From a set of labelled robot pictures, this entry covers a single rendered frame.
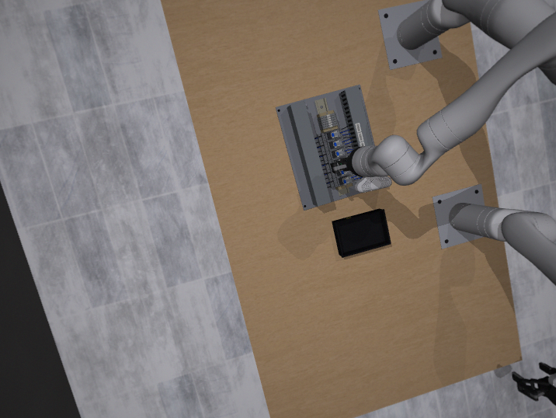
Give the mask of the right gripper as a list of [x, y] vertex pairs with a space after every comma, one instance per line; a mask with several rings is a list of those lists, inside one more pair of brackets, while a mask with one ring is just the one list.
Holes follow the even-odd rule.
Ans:
[[330, 164], [330, 165], [331, 165], [331, 168], [332, 168], [332, 172], [337, 174], [338, 172], [340, 172], [340, 170], [342, 170], [343, 172], [345, 172], [345, 171], [351, 171], [351, 172], [352, 172], [353, 174], [355, 174], [356, 176], [360, 176], [360, 175], [358, 175], [358, 174], [354, 171], [353, 165], [352, 165], [353, 155], [354, 155], [354, 153], [356, 152], [356, 150], [359, 149], [359, 148], [361, 148], [361, 147], [355, 148], [355, 149], [350, 153], [349, 157], [347, 157], [347, 158], [342, 158], [342, 159], [340, 159], [340, 161], [332, 162], [332, 163]]

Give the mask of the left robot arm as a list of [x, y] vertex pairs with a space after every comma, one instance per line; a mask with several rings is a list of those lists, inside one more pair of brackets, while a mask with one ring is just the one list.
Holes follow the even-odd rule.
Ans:
[[449, 221], [456, 230], [508, 242], [556, 286], [556, 222], [551, 216], [459, 203], [450, 210]]

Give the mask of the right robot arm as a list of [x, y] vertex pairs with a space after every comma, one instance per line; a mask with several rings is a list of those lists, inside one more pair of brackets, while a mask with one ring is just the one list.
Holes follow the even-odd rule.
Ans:
[[357, 149], [352, 165], [363, 178], [356, 192], [387, 188], [391, 179], [400, 186], [415, 183], [444, 153], [479, 131], [509, 88], [535, 68], [556, 85], [556, 11], [544, 0], [429, 0], [401, 22], [398, 42], [414, 50], [469, 22], [510, 51], [419, 125], [421, 154], [398, 135]]

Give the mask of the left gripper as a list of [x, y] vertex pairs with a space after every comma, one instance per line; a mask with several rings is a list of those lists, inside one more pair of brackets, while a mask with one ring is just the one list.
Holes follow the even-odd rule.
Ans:
[[[551, 375], [556, 373], [555, 367], [550, 367], [547, 364], [542, 362], [539, 363], [539, 367], [542, 371], [546, 372], [547, 374]], [[539, 379], [525, 379], [515, 371], [512, 372], [513, 380], [517, 382], [518, 391], [523, 393], [524, 395], [528, 396], [534, 401], [538, 401], [538, 397], [545, 396], [550, 399], [550, 401], [556, 405], [556, 388], [548, 383], [548, 376]], [[530, 385], [526, 385], [529, 383]], [[537, 383], [538, 388], [535, 388], [534, 383]], [[538, 390], [539, 389], [539, 390]]]

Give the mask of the grey relay panel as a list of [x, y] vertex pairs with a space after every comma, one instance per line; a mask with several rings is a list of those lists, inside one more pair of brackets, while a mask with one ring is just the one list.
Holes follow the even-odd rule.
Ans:
[[[342, 186], [343, 176], [330, 164], [355, 148], [375, 146], [360, 85], [277, 106], [276, 112], [304, 211], [359, 193], [355, 185], [363, 177], [349, 171], [345, 176], [353, 183]], [[338, 129], [341, 137], [329, 140], [327, 133]], [[343, 146], [330, 149], [329, 142], [339, 139]], [[346, 155], [333, 158], [340, 148]]]

